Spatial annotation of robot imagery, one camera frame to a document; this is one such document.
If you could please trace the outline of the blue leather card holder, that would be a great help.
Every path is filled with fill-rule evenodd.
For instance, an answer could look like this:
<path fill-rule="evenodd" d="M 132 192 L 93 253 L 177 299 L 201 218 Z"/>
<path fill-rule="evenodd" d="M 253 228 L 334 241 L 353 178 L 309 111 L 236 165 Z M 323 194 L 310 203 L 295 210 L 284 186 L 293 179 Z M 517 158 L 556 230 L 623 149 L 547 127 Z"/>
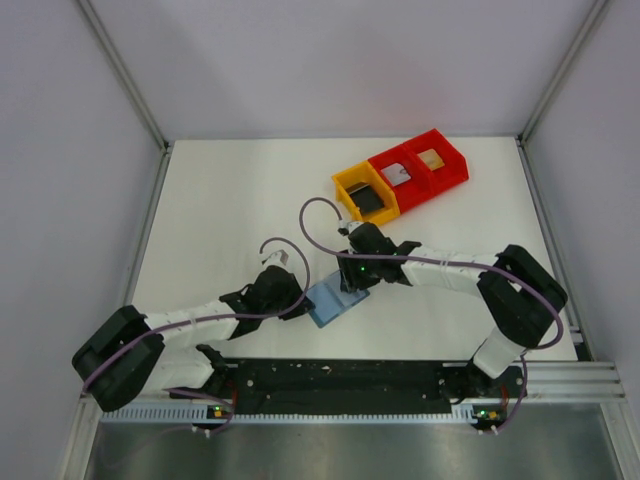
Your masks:
<path fill-rule="evenodd" d="M 314 303 L 309 315 L 314 324 L 322 329 L 365 300 L 370 292 L 358 290 L 353 293 L 341 289 L 341 273 L 335 271 L 314 284 L 307 292 L 307 298 Z"/>

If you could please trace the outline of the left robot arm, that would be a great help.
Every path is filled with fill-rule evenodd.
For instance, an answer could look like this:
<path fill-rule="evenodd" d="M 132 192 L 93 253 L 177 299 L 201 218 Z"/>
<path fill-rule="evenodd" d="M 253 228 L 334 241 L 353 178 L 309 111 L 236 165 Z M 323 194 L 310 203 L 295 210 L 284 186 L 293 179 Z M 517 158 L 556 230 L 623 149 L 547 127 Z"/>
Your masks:
<path fill-rule="evenodd" d="M 216 345 L 256 332 L 269 318 L 286 321 L 315 305 L 283 265 L 206 304 L 165 313 L 116 310 L 76 351 L 71 364 L 105 412 L 139 396 L 169 392 L 220 395 L 231 390 L 229 368 Z"/>

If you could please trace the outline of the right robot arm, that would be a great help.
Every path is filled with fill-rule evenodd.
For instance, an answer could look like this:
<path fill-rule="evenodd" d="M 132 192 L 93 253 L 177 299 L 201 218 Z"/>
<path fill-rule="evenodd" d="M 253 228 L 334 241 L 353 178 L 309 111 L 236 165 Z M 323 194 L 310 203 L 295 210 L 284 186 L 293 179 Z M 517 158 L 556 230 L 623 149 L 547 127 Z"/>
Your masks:
<path fill-rule="evenodd" d="M 564 288 L 518 245 L 495 255 L 466 255 L 416 241 L 397 245 L 370 222 L 342 221 L 339 233 L 349 243 L 337 256 L 344 292 L 384 281 L 444 288 L 482 299 L 495 327 L 468 369 L 487 379 L 497 379 L 526 351 L 539 348 L 568 300 Z"/>

